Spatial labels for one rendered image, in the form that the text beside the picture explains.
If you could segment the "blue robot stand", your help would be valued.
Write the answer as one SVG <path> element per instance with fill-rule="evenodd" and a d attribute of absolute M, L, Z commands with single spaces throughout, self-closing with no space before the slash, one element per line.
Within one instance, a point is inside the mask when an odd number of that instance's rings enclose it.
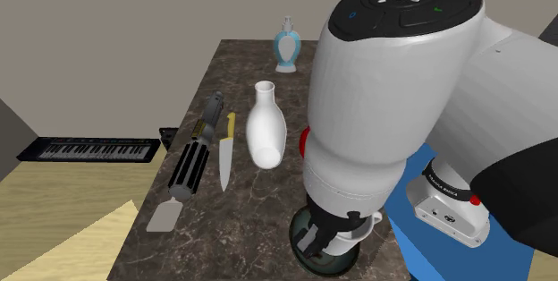
<path fill-rule="evenodd" d="M 415 217 L 406 187 L 435 155 L 424 144 L 410 156 L 385 203 L 408 271 L 418 281 L 527 281 L 534 250 L 514 241 L 494 218 L 486 241 L 469 248 Z"/>

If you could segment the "blue and white bottle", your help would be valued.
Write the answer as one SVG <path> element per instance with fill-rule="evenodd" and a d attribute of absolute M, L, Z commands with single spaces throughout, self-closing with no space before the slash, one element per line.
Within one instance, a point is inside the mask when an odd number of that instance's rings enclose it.
<path fill-rule="evenodd" d="M 285 16 L 282 29 L 275 35 L 273 43 L 277 72 L 295 72 L 295 61 L 300 53 L 300 35 L 293 29 L 292 17 Z"/>

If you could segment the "dark green plate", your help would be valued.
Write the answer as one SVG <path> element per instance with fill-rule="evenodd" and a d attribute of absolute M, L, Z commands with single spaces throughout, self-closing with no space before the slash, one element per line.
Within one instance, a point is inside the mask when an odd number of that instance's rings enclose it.
<path fill-rule="evenodd" d="M 360 243 L 341 256 L 332 256 L 323 251 L 309 259 L 303 256 L 302 251 L 295 245 L 295 241 L 300 232 L 308 231 L 309 220 L 309 208 L 303 207 L 294 214 L 290 223 L 289 240 L 298 263 L 309 273 L 320 277 L 339 277 L 350 271 L 357 262 Z"/>

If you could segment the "black and grey cylindrical tool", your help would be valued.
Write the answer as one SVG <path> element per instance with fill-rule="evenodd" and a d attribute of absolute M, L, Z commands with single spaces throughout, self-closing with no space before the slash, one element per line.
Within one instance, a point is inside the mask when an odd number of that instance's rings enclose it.
<path fill-rule="evenodd" d="M 183 203 L 197 192 L 223 108 L 224 94 L 215 90 L 209 96 L 204 112 L 196 122 L 169 180 L 168 192 L 171 198 L 157 206 L 147 224 L 147 232 L 166 233 L 174 230 Z"/>

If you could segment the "dark marble table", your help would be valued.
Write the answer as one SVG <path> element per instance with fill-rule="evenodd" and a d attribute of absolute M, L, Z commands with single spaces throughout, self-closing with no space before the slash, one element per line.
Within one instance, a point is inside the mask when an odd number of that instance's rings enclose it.
<path fill-rule="evenodd" d="M 409 281 L 388 220 L 374 227 L 355 266 L 341 277 L 312 276 L 292 253 L 290 222 L 305 203 L 299 137 L 307 124 L 315 50 L 314 41 L 304 41 L 296 72 L 279 73 L 271 41 L 219 43 L 107 281 Z M 245 140 L 254 86 L 262 80 L 275 84 L 288 131 L 283 161 L 273 170 L 253 164 Z M 218 147 L 212 145 L 199 190 L 185 202 L 175 229 L 150 233 L 148 221 L 168 199 L 167 184 L 214 90 L 224 93 L 225 111 L 236 115 L 230 182 L 220 185 Z"/>

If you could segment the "white vase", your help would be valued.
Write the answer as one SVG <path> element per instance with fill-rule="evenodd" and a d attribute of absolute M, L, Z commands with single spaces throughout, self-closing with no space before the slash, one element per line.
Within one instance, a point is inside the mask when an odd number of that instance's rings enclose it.
<path fill-rule="evenodd" d="M 259 81 L 254 86 L 255 105 L 246 125 L 246 140 L 254 164 L 261 169 L 280 165 L 286 144 L 287 128 L 280 107 L 275 103 L 275 85 Z"/>

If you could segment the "black piano keyboard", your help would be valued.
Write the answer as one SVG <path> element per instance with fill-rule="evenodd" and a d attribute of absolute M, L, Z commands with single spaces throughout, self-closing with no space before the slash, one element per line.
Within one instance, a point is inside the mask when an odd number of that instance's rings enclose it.
<path fill-rule="evenodd" d="M 159 139 L 37 137 L 17 158 L 29 162 L 149 163 Z"/>

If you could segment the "red round object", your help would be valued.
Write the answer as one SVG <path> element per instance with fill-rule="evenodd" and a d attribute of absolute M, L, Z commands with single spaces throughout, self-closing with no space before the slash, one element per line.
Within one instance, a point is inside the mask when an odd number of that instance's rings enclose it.
<path fill-rule="evenodd" d="M 305 157 L 305 148 L 306 148 L 306 141 L 310 132 L 310 127 L 307 126 L 300 134 L 299 139 L 299 152 L 302 158 Z"/>

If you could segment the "yellow handled kitchen knife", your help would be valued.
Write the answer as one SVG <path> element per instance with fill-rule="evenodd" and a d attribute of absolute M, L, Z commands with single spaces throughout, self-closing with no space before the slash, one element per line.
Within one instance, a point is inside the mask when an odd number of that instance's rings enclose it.
<path fill-rule="evenodd" d="M 226 191 L 230 180 L 236 114 L 234 112 L 229 113 L 227 120 L 227 136 L 219 142 L 219 177 L 223 192 Z"/>

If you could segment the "white mug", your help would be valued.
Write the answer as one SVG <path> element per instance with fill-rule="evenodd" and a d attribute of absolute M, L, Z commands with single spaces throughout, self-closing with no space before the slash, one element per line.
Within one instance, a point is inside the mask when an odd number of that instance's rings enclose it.
<path fill-rule="evenodd" d="M 383 215 L 377 211 L 368 217 L 364 224 L 350 232 L 338 232 L 334 239 L 323 249 L 323 252 L 331 256 L 341 256 L 347 253 L 358 243 L 366 239 L 372 232 L 374 225 L 383 219 Z"/>

